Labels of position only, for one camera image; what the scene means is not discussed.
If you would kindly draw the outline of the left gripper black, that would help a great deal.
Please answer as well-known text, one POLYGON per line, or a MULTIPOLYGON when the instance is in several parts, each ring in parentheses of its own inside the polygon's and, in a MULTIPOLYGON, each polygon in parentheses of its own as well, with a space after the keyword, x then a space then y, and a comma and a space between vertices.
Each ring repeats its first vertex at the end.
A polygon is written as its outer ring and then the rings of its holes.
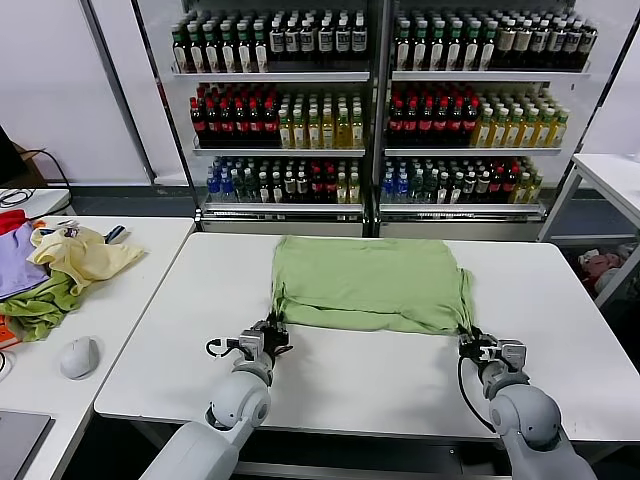
POLYGON ((262 333, 264 336, 263 351, 271 358, 277 358, 291 350, 284 313, 278 314, 276 311, 271 311, 269 325, 262 328, 262 333))

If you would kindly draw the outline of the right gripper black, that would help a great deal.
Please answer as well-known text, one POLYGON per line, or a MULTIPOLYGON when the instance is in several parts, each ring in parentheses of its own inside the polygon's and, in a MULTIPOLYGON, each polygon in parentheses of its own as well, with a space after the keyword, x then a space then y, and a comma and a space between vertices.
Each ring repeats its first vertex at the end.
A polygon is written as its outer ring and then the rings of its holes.
POLYGON ((471 334, 459 333, 458 345, 462 346, 462 357, 476 364, 490 362, 498 350, 498 340, 476 326, 471 327, 471 334))

